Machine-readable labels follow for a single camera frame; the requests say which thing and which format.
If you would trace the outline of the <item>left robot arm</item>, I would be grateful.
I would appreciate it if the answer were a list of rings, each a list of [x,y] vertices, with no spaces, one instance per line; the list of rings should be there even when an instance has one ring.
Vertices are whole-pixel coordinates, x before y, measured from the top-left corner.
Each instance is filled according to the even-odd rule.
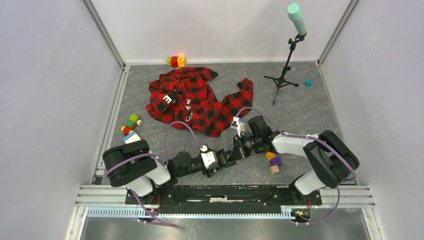
[[[232,167],[230,151],[214,151],[202,146],[197,157],[180,152],[168,162],[161,161],[145,140],[112,147],[102,154],[105,175],[112,187],[125,186],[145,204],[157,198],[156,186],[175,185],[179,177],[201,172],[208,178],[223,168]]]

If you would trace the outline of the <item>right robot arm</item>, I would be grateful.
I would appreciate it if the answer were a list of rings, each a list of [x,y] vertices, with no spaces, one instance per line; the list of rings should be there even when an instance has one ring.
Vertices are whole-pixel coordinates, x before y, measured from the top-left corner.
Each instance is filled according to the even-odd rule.
[[[231,128],[237,130],[233,138],[234,149],[230,160],[247,158],[256,154],[291,154],[306,158],[312,171],[304,173],[292,182],[289,199],[302,204],[309,194],[324,187],[335,189],[348,177],[353,177],[360,166],[358,158],[330,130],[320,134],[299,135],[272,131],[263,116],[258,115],[248,121],[251,133],[245,132],[244,123],[234,117]]]

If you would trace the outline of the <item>black square frame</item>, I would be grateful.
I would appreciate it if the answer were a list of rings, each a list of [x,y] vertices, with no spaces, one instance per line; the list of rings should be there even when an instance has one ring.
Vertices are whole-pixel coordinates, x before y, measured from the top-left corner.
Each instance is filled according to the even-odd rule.
[[[223,148],[216,152],[217,167],[228,168],[234,166],[236,161],[244,159],[246,153],[241,147],[235,146],[233,150],[224,150]]]

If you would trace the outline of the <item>red black plaid shirt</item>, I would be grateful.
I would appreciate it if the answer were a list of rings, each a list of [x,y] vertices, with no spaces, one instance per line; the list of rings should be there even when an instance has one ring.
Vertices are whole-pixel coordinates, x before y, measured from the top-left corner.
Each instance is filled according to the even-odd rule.
[[[149,115],[160,122],[184,129],[182,122],[203,134],[219,138],[235,116],[243,117],[253,104],[254,84],[244,78],[239,91],[218,100],[209,85],[219,74],[210,68],[183,67],[160,74],[149,83]]]

